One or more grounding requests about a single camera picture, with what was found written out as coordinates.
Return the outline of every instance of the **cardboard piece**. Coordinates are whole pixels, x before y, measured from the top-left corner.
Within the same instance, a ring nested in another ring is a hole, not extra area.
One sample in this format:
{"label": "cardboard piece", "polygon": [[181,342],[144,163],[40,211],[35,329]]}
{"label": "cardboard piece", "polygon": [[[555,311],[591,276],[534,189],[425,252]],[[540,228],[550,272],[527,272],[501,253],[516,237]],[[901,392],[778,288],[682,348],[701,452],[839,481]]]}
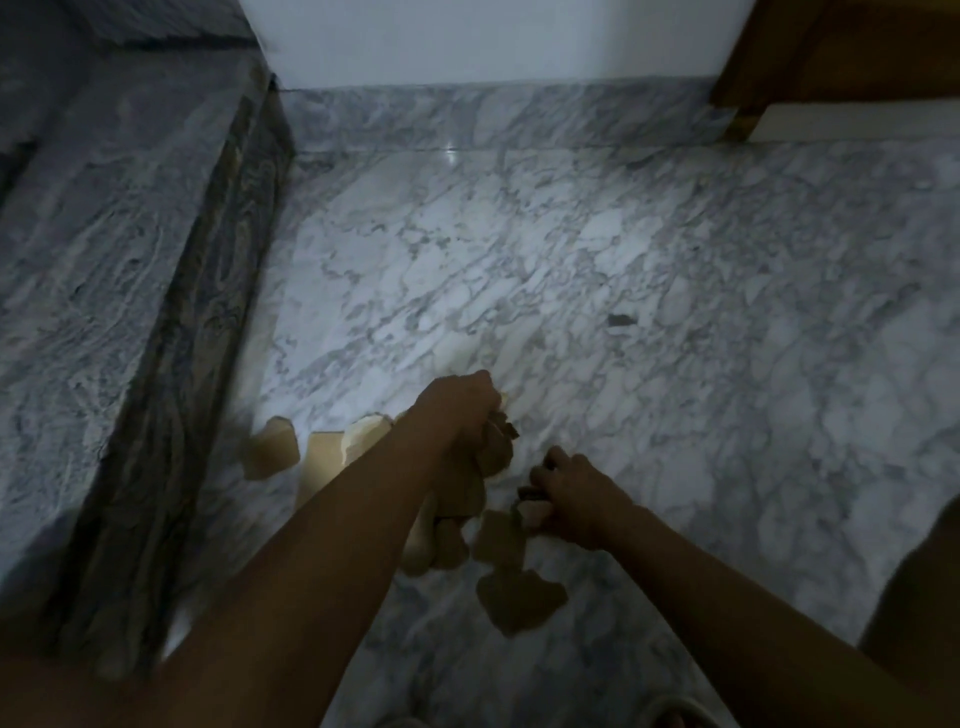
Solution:
{"label": "cardboard piece", "polygon": [[266,480],[299,462],[297,433],[293,423],[285,417],[271,417],[240,450],[240,464],[247,480]]}

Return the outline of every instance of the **marble floor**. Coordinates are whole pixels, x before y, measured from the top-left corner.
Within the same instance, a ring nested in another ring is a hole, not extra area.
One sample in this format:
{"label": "marble floor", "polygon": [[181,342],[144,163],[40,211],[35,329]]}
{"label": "marble floor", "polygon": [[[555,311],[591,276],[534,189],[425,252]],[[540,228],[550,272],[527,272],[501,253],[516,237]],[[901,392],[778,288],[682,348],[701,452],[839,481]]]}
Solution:
{"label": "marble floor", "polygon": [[[239,438],[396,413],[486,367],[551,443],[855,641],[960,493],[960,140],[390,153],[296,164],[180,580],[175,644],[292,510]],[[469,563],[398,576],[327,726],[630,726],[719,703],[610,558],[537,540],[569,604],[506,640]],[[731,724],[724,717],[726,724]]]}

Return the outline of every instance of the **white wall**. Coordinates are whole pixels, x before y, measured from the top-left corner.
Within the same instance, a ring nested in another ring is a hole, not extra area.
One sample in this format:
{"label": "white wall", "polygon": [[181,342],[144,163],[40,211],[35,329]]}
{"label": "white wall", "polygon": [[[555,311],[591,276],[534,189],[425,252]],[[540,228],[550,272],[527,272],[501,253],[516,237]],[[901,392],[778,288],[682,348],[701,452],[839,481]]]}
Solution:
{"label": "white wall", "polygon": [[241,0],[285,88],[720,73],[753,0]]}

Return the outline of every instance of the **right hand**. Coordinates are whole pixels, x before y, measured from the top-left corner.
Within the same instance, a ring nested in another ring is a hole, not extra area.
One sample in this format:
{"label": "right hand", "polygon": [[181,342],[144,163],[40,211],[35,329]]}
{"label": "right hand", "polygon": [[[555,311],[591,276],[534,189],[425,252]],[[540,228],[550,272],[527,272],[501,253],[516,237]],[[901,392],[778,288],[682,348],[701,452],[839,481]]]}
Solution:
{"label": "right hand", "polygon": [[500,406],[500,393],[490,372],[442,376],[423,390],[398,426],[414,429],[418,436],[449,448],[463,441],[474,449],[483,445],[483,428]]}
{"label": "right hand", "polygon": [[542,530],[591,551],[607,547],[612,525],[634,506],[630,496],[584,455],[571,457],[558,446],[530,471],[530,483],[553,503],[553,515]]}

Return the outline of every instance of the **marble ledge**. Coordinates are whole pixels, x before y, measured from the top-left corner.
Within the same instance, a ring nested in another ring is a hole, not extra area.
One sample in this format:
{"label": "marble ledge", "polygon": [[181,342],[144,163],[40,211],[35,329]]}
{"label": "marble ledge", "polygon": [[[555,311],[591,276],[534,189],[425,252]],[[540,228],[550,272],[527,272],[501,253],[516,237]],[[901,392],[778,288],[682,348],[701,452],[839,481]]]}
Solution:
{"label": "marble ledge", "polygon": [[161,631],[292,147],[269,81],[246,51],[115,53],[0,211],[0,613],[46,604],[107,674]]}

